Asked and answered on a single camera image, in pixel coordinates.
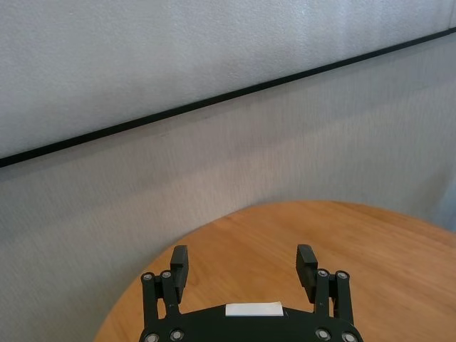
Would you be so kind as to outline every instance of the gray wall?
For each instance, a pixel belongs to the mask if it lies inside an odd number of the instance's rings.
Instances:
[[[140,270],[268,201],[432,219],[456,151],[456,36],[0,170],[0,340],[89,341]]]
[[[454,2],[0,1],[0,157],[444,31]]]

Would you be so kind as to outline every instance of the wooden table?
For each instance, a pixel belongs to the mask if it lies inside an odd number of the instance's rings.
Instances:
[[[267,204],[176,244],[188,246],[190,260],[181,312],[265,301],[311,311],[294,267],[296,245],[310,244],[320,267],[350,273],[355,326],[365,342],[456,341],[456,235],[418,219],[358,204]],[[167,269],[173,247],[147,270]],[[142,307],[138,277],[95,341],[138,342]]]

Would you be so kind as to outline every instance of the black line on wall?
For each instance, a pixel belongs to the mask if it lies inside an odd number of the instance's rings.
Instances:
[[[397,44],[394,46],[389,46],[387,48],[382,48],[377,51],[364,53],[363,55],[359,55],[356,57],[347,58],[347,59],[344,59],[343,61],[327,64],[325,66],[319,66],[318,68],[314,68],[311,70],[302,71],[300,73],[295,73],[293,75],[276,78],[275,80],[263,82],[263,83],[256,84],[256,85],[251,85],[251,86],[243,88],[243,89],[230,91],[229,93],[213,96],[211,98],[206,98],[204,100],[200,100],[200,101],[197,101],[194,103],[189,103],[187,105],[181,105],[180,107],[165,110],[165,111],[162,111],[159,113],[150,114],[143,118],[138,118],[138,119],[134,119],[131,121],[127,121],[126,123],[119,123],[117,125],[110,126],[108,128],[103,128],[101,130],[96,130],[94,132],[79,135],[78,137],[69,138],[66,140],[52,143],[50,145],[34,148],[32,150],[28,150],[25,152],[20,152],[15,155],[10,155],[8,157],[1,158],[0,167],[5,167],[8,165],[16,164],[18,162],[23,162],[25,160],[40,157],[42,155],[47,155],[49,153],[57,152],[59,150],[63,150],[63,149],[69,148],[69,147],[80,145],[80,144],[83,144],[86,142],[88,143],[89,141],[92,141],[92,140],[104,138],[109,135],[122,132],[124,130],[131,130],[132,128],[140,127],[142,125],[147,125],[148,123],[154,123],[156,121],[170,118],[175,115],[190,112],[191,110],[196,110],[196,109],[200,109],[203,107],[207,107],[208,105],[214,105],[215,103],[220,103],[222,101],[231,100],[233,98],[238,98],[239,96],[243,96],[243,95],[255,93],[257,91],[264,90],[267,88],[279,86],[284,83],[288,83],[288,82],[296,81],[296,80],[299,80],[301,78],[305,78],[308,76],[316,75],[317,73],[324,73],[325,71],[333,70],[336,68],[340,68],[341,66],[347,66],[349,64],[364,61],[369,58],[381,56],[386,53],[400,50],[402,48],[408,48],[410,46],[414,46],[414,45],[417,45],[420,43],[425,43],[426,41],[431,41],[433,39],[441,38],[443,36],[447,36],[454,32],[456,32],[456,27],[449,28],[448,30],[437,32],[434,34],[430,34],[429,36],[417,38],[412,41],[407,41],[405,43],[400,43],[400,44]]]

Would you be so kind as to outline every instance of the white label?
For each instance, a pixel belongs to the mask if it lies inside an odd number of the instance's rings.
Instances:
[[[282,303],[227,304],[225,316],[283,316]]]

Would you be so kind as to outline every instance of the wood grain surface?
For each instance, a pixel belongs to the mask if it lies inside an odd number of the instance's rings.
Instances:
[[[456,235],[420,220],[359,204],[266,204],[213,221],[176,244],[188,246],[190,259],[181,312],[263,301],[311,311],[294,264],[296,245],[310,244],[320,267],[350,273],[364,341],[456,341]],[[169,268],[173,247],[146,269]],[[138,277],[95,341],[138,342],[142,307]]]

